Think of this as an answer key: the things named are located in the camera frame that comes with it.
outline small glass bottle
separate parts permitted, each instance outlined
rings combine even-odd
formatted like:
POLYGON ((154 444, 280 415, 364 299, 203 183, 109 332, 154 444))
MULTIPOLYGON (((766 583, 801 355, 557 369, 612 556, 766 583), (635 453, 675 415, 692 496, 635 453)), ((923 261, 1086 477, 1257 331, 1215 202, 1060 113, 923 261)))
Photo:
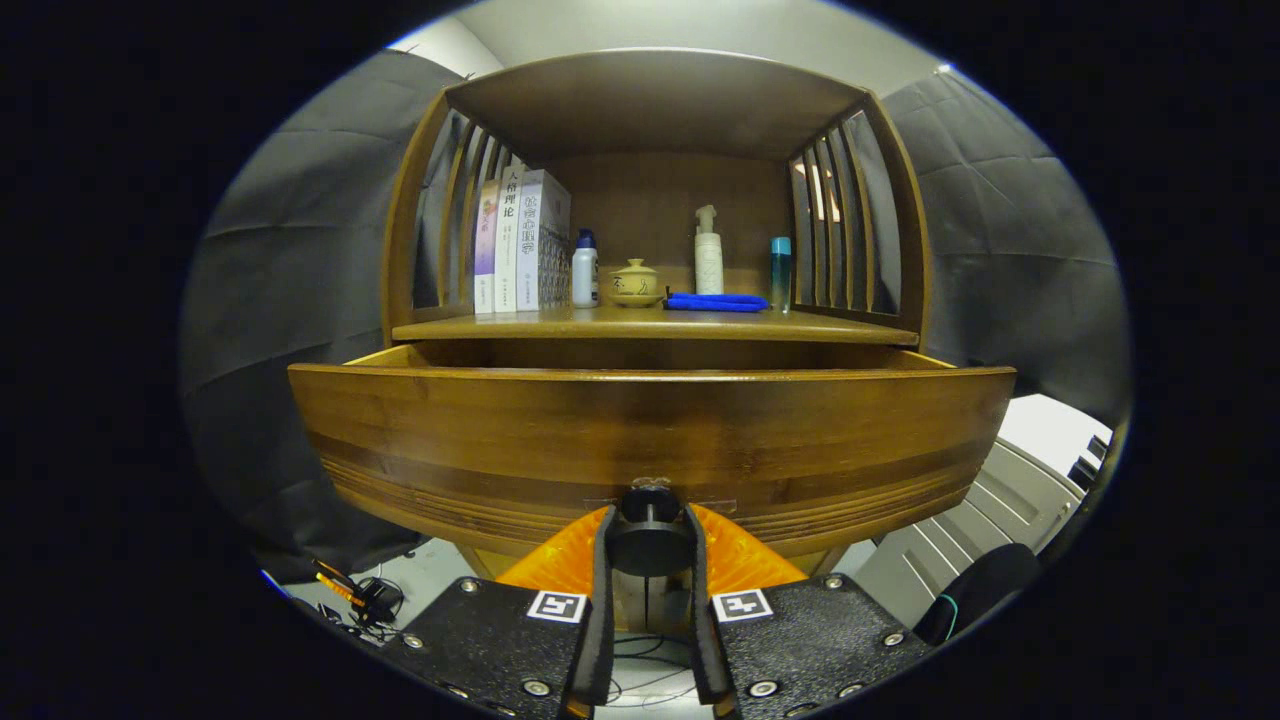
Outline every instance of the small glass bottle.
POLYGON ((780 313, 791 311, 791 238, 776 237, 771 242, 773 274, 769 283, 769 305, 780 313))

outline jar lid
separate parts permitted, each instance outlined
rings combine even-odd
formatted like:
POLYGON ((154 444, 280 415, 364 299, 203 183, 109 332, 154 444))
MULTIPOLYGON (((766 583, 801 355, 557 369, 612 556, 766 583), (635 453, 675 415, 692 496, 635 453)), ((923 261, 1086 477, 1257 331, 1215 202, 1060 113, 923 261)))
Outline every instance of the jar lid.
POLYGON ((627 263, 631 263, 631 266, 622 268, 621 270, 613 270, 609 274, 611 275, 635 275, 635 274, 640 274, 640 275, 657 275, 658 274, 658 270, 654 270, 653 268, 645 268, 644 265, 641 265, 641 263, 644 263, 643 258, 631 258, 631 259, 627 260, 627 263))

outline wooden cabinet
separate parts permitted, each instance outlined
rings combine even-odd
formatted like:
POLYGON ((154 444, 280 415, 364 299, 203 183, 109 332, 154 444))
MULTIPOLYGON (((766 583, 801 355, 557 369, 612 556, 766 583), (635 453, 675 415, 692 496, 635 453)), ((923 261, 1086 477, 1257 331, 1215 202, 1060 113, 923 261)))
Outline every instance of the wooden cabinet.
POLYGON ((722 53, 557 58, 435 99, 389 214, 388 348, 289 378, 339 495, 458 543, 483 574, 653 478, 785 556, 820 556, 959 503, 1005 414, 1011 368, 916 352, 927 258, 910 159, 869 91, 722 53), (440 155, 439 245, 419 250, 419 190, 451 114, 463 129, 440 155), (899 238, 872 237, 852 122, 884 158, 899 238), (475 315, 477 188, 517 159, 572 193, 602 273, 645 258, 672 291, 692 291, 692 211, 709 202, 726 292, 767 295, 769 238, 792 237, 795 311, 475 315), (883 313, 877 252, 890 242, 901 297, 883 313), (426 306, 413 304, 416 265, 435 283, 426 306))

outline white wall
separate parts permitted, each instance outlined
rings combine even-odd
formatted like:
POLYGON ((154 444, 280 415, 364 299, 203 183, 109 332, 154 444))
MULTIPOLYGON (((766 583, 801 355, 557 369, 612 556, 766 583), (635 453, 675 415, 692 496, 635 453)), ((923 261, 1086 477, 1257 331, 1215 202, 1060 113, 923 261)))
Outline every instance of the white wall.
POLYGON ((768 58, 883 97, 941 63, 820 0, 488 0, 454 17, 507 67, 614 47, 700 47, 768 58))
POLYGON ((498 58, 456 17, 421 27, 389 47, 421 55, 462 77, 483 76, 503 68, 498 58))

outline blue cloth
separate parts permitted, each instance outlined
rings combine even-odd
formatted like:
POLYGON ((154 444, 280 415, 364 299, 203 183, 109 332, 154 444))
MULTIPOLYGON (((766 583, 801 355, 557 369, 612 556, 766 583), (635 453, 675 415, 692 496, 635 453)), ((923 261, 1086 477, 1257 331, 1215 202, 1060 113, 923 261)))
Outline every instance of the blue cloth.
POLYGON ((690 295, 673 292, 667 300, 668 310, 717 310, 721 313, 759 313, 769 301, 754 295, 690 295))

